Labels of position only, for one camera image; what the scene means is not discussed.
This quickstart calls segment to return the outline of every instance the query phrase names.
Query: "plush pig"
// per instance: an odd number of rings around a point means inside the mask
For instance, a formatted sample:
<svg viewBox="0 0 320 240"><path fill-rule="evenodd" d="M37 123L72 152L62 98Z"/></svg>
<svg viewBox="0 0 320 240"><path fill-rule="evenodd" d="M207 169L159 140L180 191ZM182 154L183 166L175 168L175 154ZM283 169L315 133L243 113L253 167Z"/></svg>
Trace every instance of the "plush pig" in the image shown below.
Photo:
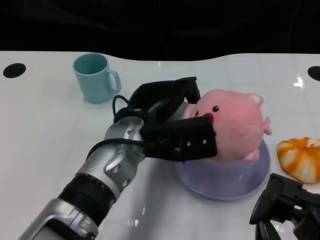
<svg viewBox="0 0 320 240"><path fill-rule="evenodd" d="M196 104L185 105L184 117L207 116L216 132L219 162L253 162L259 158L263 134L271 135L270 118L263 119L264 100L253 93L215 89L207 92Z"/></svg>

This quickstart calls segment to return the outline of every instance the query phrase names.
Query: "table surface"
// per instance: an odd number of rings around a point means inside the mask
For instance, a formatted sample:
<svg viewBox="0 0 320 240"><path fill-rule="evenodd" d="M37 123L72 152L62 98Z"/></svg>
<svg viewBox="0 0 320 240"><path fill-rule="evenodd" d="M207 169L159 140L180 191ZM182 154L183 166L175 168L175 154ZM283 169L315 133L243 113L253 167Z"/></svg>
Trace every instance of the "table surface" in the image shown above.
<svg viewBox="0 0 320 240"><path fill-rule="evenodd" d="M72 63L81 52L0 52L0 70L26 65L18 78L0 75L0 232L17 239L49 200L56 198L113 122L111 102L84 100ZM134 61L108 56L129 98L143 83L197 76L211 89L256 93L273 134L264 140L271 171L287 176L276 155L289 138L320 138L320 82L308 76L320 55L236 54L202 61ZM118 108L124 107L118 101ZM320 183L305 185L320 193ZM253 240L250 215L260 193L223 202L199 196L177 180L172 164L145 159L136 178L99 228L98 240ZM290 222L274 223L283 240L295 239Z"/></svg>

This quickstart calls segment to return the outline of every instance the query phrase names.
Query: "black bead eye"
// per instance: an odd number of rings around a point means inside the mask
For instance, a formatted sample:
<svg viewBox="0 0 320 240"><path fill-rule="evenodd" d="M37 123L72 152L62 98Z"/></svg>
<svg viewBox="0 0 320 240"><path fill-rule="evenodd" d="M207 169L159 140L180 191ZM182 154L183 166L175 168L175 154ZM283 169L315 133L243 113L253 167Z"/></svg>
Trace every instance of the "black bead eye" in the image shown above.
<svg viewBox="0 0 320 240"><path fill-rule="evenodd" d="M219 107L218 107L218 106L214 106L214 107L212 108L212 111L214 111L215 113L218 112L218 111L219 111Z"/></svg>

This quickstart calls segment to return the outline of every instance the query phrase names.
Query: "silver robot arm segment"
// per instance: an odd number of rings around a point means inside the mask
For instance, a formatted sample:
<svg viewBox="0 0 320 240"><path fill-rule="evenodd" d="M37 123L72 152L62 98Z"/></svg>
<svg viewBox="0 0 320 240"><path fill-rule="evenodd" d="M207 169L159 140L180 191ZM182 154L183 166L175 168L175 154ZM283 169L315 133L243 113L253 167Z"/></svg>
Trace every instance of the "silver robot arm segment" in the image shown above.
<svg viewBox="0 0 320 240"><path fill-rule="evenodd" d="M139 134L142 125L139 117L125 117L109 127L104 139L142 141ZM134 179L144 158L139 145L119 143L99 147L19 240L94 240L98 226Z"/></svg>

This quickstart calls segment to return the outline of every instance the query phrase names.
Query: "mug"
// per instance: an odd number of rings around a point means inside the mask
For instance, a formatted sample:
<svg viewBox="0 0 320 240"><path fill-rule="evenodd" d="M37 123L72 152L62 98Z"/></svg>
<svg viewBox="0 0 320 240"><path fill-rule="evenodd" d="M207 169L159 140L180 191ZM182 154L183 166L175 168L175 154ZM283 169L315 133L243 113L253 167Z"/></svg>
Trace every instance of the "mug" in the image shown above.
<svg viewBox="0 0 320 240"><path fill-rule="evenodd" d="M92 103L102 103L121 90L119 75L109 68L108 59L99 53L88 53L73 63L73 71L84 97ZM112 88L110 74L114 76L116 89Z"/></svg>

